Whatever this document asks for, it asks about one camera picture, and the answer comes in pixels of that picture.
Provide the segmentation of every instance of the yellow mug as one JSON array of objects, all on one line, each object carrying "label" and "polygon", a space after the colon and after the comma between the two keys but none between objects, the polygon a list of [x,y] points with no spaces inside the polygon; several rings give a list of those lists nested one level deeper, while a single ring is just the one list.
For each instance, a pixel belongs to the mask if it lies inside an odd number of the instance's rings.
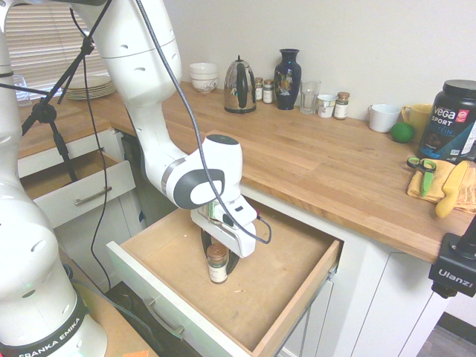
[{"label": "yellow mug", "polygon": [[425,130],[428,119],[430,118],[430,113],[431,104],[414,104],[402,108],[403,120],[407,124],[412,125],[415,130],[415,136],[412,142],[419,143],[420,140],[422,140],[423,131]]}]

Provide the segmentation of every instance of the brown jar lid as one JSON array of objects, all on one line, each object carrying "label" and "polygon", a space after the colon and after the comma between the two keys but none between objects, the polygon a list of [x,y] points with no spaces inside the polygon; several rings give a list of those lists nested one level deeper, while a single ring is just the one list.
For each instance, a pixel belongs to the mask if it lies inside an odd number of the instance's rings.
[{"label": "brown jar lid", "polygon": [[226,257],[227,249],[222,243],[214,243],[207,248],[207,257],[212,260],[221,260]]}]

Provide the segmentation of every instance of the black container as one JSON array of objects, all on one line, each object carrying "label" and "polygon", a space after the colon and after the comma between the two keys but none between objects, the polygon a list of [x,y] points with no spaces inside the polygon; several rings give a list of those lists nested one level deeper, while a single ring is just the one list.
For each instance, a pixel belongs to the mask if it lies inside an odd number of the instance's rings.
[{"label": "black container", "polygon": [[422,158],[462,161],[476,139],[476,81],[447,80],[419,143]]}]

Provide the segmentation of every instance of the small white bowl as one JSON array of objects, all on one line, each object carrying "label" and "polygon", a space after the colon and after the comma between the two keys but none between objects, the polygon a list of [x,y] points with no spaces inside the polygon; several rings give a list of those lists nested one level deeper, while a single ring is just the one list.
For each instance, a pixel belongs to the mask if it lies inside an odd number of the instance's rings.
[{"label": "small white bowl", "polygon": [[195,74],[218,73],[218,65],[216,65],[215,63],[192,63],[190,65],[190,73],[195,73]]},{"label": "small white bowl", "polygon": [[192,80],[192,86],[201,93],[210,93],[216,88],[217,82],[218,78],[214,80]]},{"label": "small white bowl", "polygon": [[216,80],[218,78],[218,72],[210,74],[190,73],[190,76],[193,80]]}]

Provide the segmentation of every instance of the dish towel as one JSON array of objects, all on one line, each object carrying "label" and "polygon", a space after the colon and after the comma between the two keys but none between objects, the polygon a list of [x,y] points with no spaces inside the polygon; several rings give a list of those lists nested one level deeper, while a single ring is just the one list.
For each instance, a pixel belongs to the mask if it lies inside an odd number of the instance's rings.
[{"label": "dish towel", "polygon": [[[418,199],[424,199],[430,202],[439,202],[445,197],[442,191],[443,185],[449,177],[450,172],[456,167],[451,162],[432,160],[437,165],[437,169],[433,176],[430,189],[425,197],[420,195],[420,187],[422,184],[423,173],[419,170],[415,172],[414,177],[408,185],[407,194]],[[473,163],[469,165],[469,169],[464,175],[460,188],[460,195],[454,205],[457,210],[464,212],[476,213],[476,169]]]}]

